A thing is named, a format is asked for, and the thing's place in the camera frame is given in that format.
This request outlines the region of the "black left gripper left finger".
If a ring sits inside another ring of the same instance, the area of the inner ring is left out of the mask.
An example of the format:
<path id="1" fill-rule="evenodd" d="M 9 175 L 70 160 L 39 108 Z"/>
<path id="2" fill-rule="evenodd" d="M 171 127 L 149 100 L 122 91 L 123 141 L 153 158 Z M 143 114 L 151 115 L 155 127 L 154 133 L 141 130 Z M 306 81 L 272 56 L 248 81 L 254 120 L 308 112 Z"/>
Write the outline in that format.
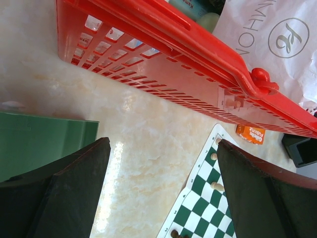
<path id="1" fill-rule="evenodd" d="M 110 156 L 102 137 L 45 166 L 0 184 L 3 238 L 87 238 Z"/>

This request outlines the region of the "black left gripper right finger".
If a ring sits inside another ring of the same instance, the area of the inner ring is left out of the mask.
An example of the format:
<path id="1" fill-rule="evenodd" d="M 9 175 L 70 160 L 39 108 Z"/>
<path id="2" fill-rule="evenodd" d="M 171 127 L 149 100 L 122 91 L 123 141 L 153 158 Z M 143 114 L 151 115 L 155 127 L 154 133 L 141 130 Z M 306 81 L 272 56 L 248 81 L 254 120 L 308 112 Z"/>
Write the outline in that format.
<path id="1" fill-rule="evenodd" d="M 223 139 L 217 161 L 238 238 L 315 238 L 317 181 Z"/>

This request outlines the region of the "green white chess mat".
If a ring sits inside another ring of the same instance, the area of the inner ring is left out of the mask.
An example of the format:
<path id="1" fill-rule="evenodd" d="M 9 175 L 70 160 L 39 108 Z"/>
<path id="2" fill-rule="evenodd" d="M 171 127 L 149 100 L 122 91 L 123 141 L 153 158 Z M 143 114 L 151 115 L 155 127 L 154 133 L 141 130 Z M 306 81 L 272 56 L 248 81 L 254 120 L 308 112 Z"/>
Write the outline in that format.
<path id="1" fill-rule="evenodd" d="M 235 143 L 220 124 L 213 127 L 157 235 L 159 238 L 171 238 L 172 230 L 177 230 L 181 238 L 236 236 L 225 192 L 211 188 L 214 181 L 223 184 L 218 161 L 211 159 L 211 154 L 217 152 L 217 138 Z"/>

